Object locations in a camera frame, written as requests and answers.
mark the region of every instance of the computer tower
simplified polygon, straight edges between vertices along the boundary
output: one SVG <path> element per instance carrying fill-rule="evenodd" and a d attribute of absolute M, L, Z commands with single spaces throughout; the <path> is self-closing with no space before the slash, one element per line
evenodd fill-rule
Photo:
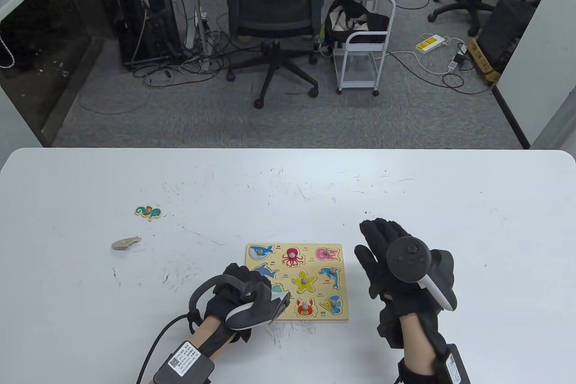
<path fill-rule="evenodd" d="M 181 56 L 182 46 L 171 0 L 118 1 L 123 19 L 117 22 L 117 32 L 124 65 L 136 66 Z"/>
<path fill-rule="evenodd" d="M 530 22 L 535 8 L 520 0 L 499 0 L 477 44 L 495 71 L 502 72 Z"/>

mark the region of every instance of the white table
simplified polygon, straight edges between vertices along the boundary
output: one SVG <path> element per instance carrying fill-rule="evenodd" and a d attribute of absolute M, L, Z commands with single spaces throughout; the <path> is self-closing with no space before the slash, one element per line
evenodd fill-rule
<path fill-rule="evenodd" d="M 401 352 L 378 337 L 383 304 L 352 254 L 374 217 L 453 253 L 459 308 L 440 325 L 472 382 L 573 376 L 576 166 L 563 152 L 23 149 L 0 197 L 6 383 L 133 383 L 160 329 L 247 243 L 339 242 L 350 321 L 259 328 L 211 379 L 391 384 Z M 166 217 L 136 217 L 140 205 Z M 184 322 L 167 333 L 145 382 L 188 336 Z"/>

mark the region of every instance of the chair wheel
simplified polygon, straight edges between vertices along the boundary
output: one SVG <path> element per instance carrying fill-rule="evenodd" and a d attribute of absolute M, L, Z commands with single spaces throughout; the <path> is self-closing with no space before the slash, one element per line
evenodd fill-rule
<path fill-rule="evenodd" d="M 475 36 L 475 35 L 478 33 L 478 30 L 479 30 L 479 29 L 480 29 L 480 28 L 477 27 L 477 26 L 470 27 L 470 28 L 468 29 L 468 35 L 469 35 L 470 37 Z"/>

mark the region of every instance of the bag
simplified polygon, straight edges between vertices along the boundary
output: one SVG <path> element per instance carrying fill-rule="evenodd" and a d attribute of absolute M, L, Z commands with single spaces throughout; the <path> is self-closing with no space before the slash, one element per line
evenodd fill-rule
<path fill-rule="evenodd" d="M 335 13 L 339 17 L 346 16 L 346 24 L 340 25 L 343 30 L 334 30 L 335 24 L 342 23 L 343 20 L 333 22 L 330 18 L 331 13 L 341 8 Z M 368 30 L 369 32 L 385 32 L 388 28 L 389 18 L 385 15 L 373 14 L 369 12 L 362 4 L 354 0 L 334 0 L 330 5 L 328 14 L 324 21 L 324 43 L 333 46 L 335 43 L 344 44 L 352 33 Z M 353 44 L 381 44 L 386 36 L 368 35 L 355 36 L 352 39 Z"/>

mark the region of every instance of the chair base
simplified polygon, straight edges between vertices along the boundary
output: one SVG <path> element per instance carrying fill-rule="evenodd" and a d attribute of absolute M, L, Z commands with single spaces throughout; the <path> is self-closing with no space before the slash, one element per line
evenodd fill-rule
<path fill-rule="evenodd" d="M 255 59 L 247 59 L 245 61 L 241 61 L 239 63 L 231 64 L 228 67 L 228 73 L 226 74 L 226 79 L 228 81 L 233 81 L 236 79 L 234 75 L 234 70 L 236 69 L 244 69 L 253 66 L 260 66 L 263 64 L 268 64 L 268 73 L 266 73 L 266 78 L 264 80 L 264 85 L 262 86 L 262 90 L 260 92 L 259 98 L 254 100 L 254 108 L 262 109 L 264 107 L 264 98 L 266 96 L 266 92 L 268 91 L 268 87 L 270 86 L 270 82 L 272 81 L 272 76 L 277 69 L 280 69 L 280 66 L 288 69 L 294 75 L 300 76 L 300 78 L 304 79 L 305 81 L 311 83 L 313 87 L 308 91 L 308 95 L 311 98 L 315 98 L 318 96 L 318 82 L 313 79 L 308 73 L 300 69 L 297 65 L 292 63 L 290 59 L 294 59 L 296 57 L 302 57 L 303 55 L 308 55 L 308 61 L 310 64 L 317 63 L 318 59 L 315 56 L 314 51 L 289 51 L 283 50 L 280 48 L 280 42 L 274 41 L 272 45 L 261 45 L 262 55 L 260 57 L 256 57 Z"/>
<path fill-rule="evenodd" d="M 463 10 L 466 9 L 472 18 L 472 26 L 468 30 L 468 35 L 470 37 L 475 36 L 480 29 L 480 20 L 478 19 L 478 11 L 488 11 L 492 12 L 494 6 L 486 3 L 482 3 L 482 0 L 454 0 L 455 3 L 446 6 L 439 7 L 434 10 L 430 15 L 428 15 L 428 21 L 434 22 L 438 15 L 443 14 L 448 11 Z"/>

